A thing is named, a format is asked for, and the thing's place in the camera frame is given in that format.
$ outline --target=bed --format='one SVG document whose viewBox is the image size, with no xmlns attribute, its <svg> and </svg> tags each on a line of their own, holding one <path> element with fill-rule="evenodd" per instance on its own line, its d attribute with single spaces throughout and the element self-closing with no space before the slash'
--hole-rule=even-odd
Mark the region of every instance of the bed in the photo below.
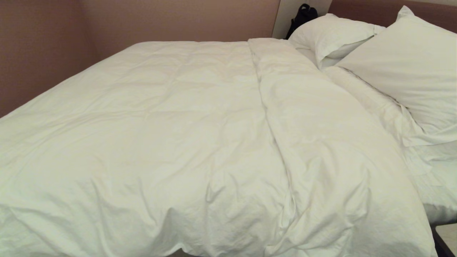
<svg viewBox="0 0 457 257">
<path fill-rule="evenodd" d="M 145 42 L 67 79 L 0 119 L 0 256 L 436 256 L 451 212 L 329 69 L 286 40 Z"/>
</svg>

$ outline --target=black bag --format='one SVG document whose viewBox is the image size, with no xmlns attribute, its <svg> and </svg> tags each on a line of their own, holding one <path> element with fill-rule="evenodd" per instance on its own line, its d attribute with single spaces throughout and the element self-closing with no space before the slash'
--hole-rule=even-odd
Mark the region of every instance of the black bag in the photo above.
<svg viewBox="0 0 457 257">
<path fill-rule="evenodd" d="M 289 32 L 285 39 L 289 39 L 290 35 L 304 23 L 317 18 L 318 14 L 315 8 L 310 7 L 307 4 L 302 4 L 298 9 L 297 16 L 295 19 L 292 19 L 292 24 L 290 25 Z"/>
</svg>

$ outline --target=white duvet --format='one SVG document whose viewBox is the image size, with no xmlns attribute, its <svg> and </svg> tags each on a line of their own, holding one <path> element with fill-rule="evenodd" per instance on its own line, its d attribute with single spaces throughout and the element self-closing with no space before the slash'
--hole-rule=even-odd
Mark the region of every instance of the white duvet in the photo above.
<svg viewBox="0 0 457 257">
<path fill-rule="evenodd" d="M 401 146 L 409 177 L 418 189 L 429 222 L 433 225 L 457 223 L 457 158 L 454 154 L 457 141 L 404 146 L 403 130 L 411 129 L 415 121 L 403 115 L 401 106 L 394 99 L 341 67 L 327 68 L 324 73 L 350 92 Z"/>
<path fill-rule="evenodd" d="M 436 256 L 406 169 L 287 41 L 141 43 L 0 119 L 0 256 Z"/>
</svg>

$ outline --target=brown wall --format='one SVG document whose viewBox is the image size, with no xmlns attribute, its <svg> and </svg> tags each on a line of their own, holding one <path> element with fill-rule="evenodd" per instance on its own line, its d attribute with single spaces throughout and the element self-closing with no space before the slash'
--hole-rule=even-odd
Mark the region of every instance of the brown wall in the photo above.
<svg viewBox="0 0 457 257">
<path fill-rule="evenodd" d="M 441 5 L 457 6 L 457 0 L 413 0 L 417 2 L 428 2 Z M 278 15 L 276 17 L 273 37 L 284 38 L 290 28 L 290 19 L 293 19 L 301 4 L 307 3 L 317 9 L 319 15 L 325 15 L 332 3 L 332 0 L 281 0 Z"/>
<path fill-rule="evenodd" d="M 0 117 L 98 59 L 78 0 L 0 0 Z"/>
<path fill-rule="evenodd" d="M 81 0 L 102 58 L 144 41 L 271 37 L 280 0 Z"/>
</svg>

